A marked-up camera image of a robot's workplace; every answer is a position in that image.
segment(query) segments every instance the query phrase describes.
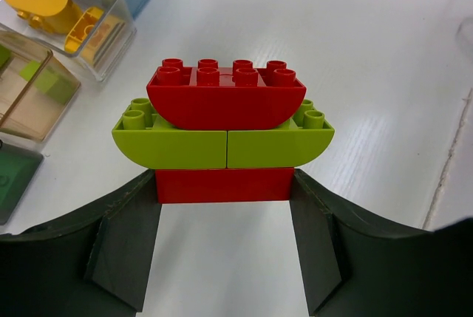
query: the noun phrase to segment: white table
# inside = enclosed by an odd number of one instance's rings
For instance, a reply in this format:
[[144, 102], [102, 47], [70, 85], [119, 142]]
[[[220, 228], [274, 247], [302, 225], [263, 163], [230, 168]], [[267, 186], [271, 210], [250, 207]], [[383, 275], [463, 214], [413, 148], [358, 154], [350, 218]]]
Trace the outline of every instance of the white table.
[[[472, 15], [473, 0], [151, 0], [105, 87], [84, 83], [2, 230], [66, 214], [143, 170], [110, 132], [167, 57], [287, 61], [336, 128], [304, 170], [422, 226], [473, 84], [473, 56], [455, 39]], [[163, 207], [143, 317], [189, 315], [307, 316], [287, 202]]]

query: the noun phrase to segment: rectangular red block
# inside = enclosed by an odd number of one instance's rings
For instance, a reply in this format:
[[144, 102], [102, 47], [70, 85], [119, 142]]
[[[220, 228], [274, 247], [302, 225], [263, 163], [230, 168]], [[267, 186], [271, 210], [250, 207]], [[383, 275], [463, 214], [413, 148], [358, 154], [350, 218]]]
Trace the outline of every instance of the rectangular red block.
[[294, 168], [156, 170], [161, 204], [289, 200]]

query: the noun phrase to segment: transparent bin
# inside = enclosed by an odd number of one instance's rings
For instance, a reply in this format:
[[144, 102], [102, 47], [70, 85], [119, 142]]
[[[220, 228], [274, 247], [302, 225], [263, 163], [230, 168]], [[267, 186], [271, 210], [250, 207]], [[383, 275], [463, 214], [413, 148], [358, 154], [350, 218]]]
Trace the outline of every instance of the transparent bin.
[[43, 141], [79, 86], [51, 50], [0, 30], [0, 132]]
[[68, 23], [67, 33], [64, 30], [59, 33], [45, 31], [49, 27], [44, 25], [49, 22], [44, 23], [43, 20], [49, 19], [44, 15], [38, 16], [37, 6], [50, 8], [52, 0], [41, 0], [44, 4], [30, 4], [32, 7], [26, 12], [20, 10], [17, 4], [13, 8], [11, 0], [8, 1], [10, 3], [0, 0], [0, 27], [41, 42], [54, 52], [64, 66], [81, 78], [106, 79], [136, 32], [125, 0], [69, 0], [64, 9], [75, 11], [75, 24]]

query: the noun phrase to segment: curved green block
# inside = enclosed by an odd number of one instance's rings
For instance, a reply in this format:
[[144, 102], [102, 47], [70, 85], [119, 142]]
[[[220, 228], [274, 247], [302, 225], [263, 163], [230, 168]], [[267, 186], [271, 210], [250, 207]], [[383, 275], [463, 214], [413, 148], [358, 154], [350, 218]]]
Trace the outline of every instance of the curved green block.
[[139, 106], [135, 101], [127, 108], [112, 130], [117, 147], [130, 160], [151, 169], [226, 167], [226, 131], [177, 129], [153, 108], [152, 127], [146, 127], [149, 115], [143, 99], [138, 103]]
[[271, 130], [229, 131], [228, 168], [297, 167], [316, 159], [335, 130], [304, 100], [294, 116]]

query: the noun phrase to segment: curved red block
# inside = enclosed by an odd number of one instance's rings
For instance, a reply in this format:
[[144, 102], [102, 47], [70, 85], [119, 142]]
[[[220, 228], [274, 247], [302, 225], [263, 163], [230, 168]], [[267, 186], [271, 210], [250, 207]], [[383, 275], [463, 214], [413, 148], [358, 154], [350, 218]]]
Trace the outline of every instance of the curved red block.
[[185, 130], [266, 130], [289, 119], [304, 100], [306, 88], [282, 61], [253, 68], [246, 60], [218, 68], [215, 60], [184, 67], [163, 61], [146, 87], [156, 111]]

